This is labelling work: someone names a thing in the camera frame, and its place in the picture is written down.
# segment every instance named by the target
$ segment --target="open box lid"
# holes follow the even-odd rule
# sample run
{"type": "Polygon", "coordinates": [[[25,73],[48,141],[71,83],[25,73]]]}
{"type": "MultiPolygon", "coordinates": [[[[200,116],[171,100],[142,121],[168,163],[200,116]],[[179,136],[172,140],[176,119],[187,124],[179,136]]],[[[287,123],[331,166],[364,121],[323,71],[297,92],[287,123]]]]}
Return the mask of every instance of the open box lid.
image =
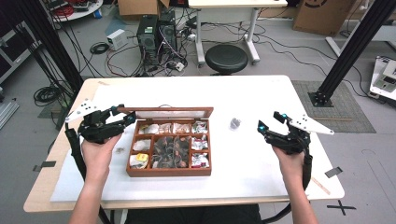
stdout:
{"type": "Polygon", "coordinates": [[[213,107],[121,107],[121,113],[136,113],[137,119],[208,119],[213,107]]]}

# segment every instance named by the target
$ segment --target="computer tower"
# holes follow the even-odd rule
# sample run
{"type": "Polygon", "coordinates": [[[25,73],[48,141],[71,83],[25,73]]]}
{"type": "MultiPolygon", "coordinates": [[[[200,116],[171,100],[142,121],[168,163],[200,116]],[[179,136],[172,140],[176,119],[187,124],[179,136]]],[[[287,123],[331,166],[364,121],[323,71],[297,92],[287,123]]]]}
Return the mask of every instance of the computer tower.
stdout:
{"type": "Polygon", "coordinates": [[[145,65],[160,64],[162,50],[159,50],[158,16],[143,15],[136,36],[145,65]]]}
{"type": "Polygon", "coordinates": [[[160,39],[164,41],[163,50],[177,51],[176,19],[174,10],[163,10],[159,19],[160,39]]]}

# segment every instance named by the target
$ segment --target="floor mat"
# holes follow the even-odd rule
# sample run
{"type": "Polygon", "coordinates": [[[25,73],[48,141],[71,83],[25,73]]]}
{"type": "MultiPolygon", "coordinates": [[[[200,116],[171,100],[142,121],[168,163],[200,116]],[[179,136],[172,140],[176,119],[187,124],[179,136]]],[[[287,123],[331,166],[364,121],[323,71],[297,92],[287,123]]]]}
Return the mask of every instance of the floor mat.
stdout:
{"type": "Polygon", "coordinates": [[[308,93],[317,91],[322,82],[292,81],[292,84],[310,118],[336,133],[376,133],[344,82],[331,98],[334,107],[314,107],[311,103],[308,93]]]}

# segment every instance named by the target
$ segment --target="white device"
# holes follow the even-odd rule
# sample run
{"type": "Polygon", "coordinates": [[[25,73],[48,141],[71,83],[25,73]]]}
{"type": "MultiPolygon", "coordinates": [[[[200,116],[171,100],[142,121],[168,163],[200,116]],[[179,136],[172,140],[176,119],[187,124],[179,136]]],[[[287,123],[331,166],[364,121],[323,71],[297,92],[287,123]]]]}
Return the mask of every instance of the white device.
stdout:
{"type": "Polygon", "coordinates": [[[388,92],[396,89],[396,61],[389,60],[384,72],[376,78],[374,86],[388,92]]]}
{"type": "Polygon", "coordinates": [[[69,116],[67,116],[67,118],[64,121],[66,123],[69,123],[75,119],[79,119],[88,114],[91,114],[95,110],[97,110],[97,106],[94,105],[91,100],[85,99],[75,111],[73,111],[69,116]]]}
{"type": "Polygon", "coordinates": [[[118,50],[128,44],[128,40],[125,34],[125,31],[119,29],[113,34],[107,37],[107,41],[110,44],[110,48],[112,50],[118,50]]]}
{"type": "Polygon", "coordinates": [[[316,120],[309,118],[306,114],[302,114],[299,117],[293,117],[289,124],[306,132],[324,133],[329,135],[334,134],[333,130],[327,128],[316,120]]]}

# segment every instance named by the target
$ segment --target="stool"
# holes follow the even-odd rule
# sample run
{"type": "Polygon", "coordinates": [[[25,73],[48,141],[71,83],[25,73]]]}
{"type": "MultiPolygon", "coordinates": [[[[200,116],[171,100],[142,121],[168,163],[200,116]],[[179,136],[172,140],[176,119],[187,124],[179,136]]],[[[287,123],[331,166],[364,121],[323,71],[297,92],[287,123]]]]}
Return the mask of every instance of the stool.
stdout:
{"type": "Polygon", "coordinates": [[[207,65],[218,72],[216,75],[229,76],[239,72],[248,64],[247,54],[234,45],[216,45],[205,55],[207,65]]]}

